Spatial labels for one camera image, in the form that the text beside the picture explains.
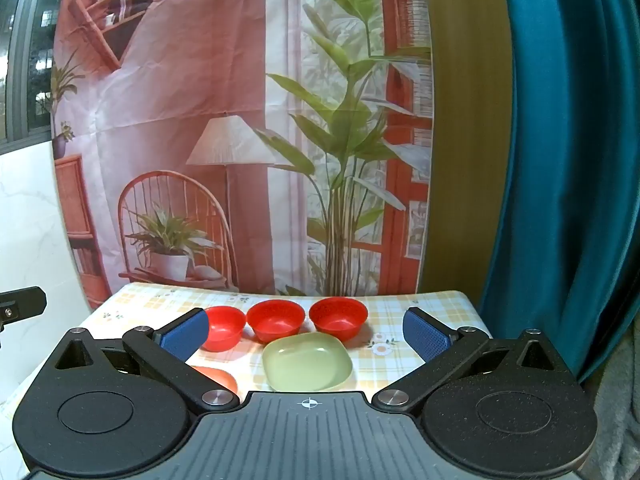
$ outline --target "curtain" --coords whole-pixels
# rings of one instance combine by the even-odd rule
[[[541,328],[585,376],[640,306],[638,5],[507,2],[511,160],[480,311],[496,337]]]

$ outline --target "floor lamp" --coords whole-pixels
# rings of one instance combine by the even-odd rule
[[[237,115],[210,119],[187,159],[190,166],[225,166],[226,214],[231,228],[231,201],[226,166],[230,164],[286,164],[266,146],[251,127]]]

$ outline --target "printed backdrop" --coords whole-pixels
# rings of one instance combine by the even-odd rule
[[[430,41],[426,0],[62,0],[38,98],[91,306],[414,292]]]

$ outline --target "green plate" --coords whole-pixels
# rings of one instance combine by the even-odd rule
[[[310,332],[276,339],[262,352],[269,386],[276,392],[321,392],[342,384],[353,365],[335,337]]]

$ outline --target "gray ribbed panel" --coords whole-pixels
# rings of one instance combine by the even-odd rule
[[[254,394],[207,415],[184,447],[132,480],[473,480],[427,446],[413,421],[360,394]],[[566,480],[578,480],[565,475]],[[33,480],[53,477],[36,473]]]

